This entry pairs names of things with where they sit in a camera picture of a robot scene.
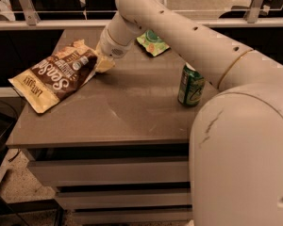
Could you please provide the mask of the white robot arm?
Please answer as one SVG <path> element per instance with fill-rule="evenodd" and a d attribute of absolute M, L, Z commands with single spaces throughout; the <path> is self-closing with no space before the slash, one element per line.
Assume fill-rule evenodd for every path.
<path fill-rule="evenodd" d="M 120 58 L 153 30 L 218 92 L 190 135 L 195 226 L 283 226 L 283 65 L 166 8 L 166 0 L 115 0 L 99 41 Z"/>

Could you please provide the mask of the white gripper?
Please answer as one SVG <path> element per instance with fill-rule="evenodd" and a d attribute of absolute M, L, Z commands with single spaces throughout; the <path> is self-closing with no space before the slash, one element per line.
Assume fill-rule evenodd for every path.
<path fill-rule="evenodd" d="M 96 52 L 101 56 L 97 59 L 95 71 L 105 73 L 115 66 L 114 58 L 122 58 L 130 50 L 131 44 L 120 45 L 112 39 L 105 27 L 96 45 Z"/>

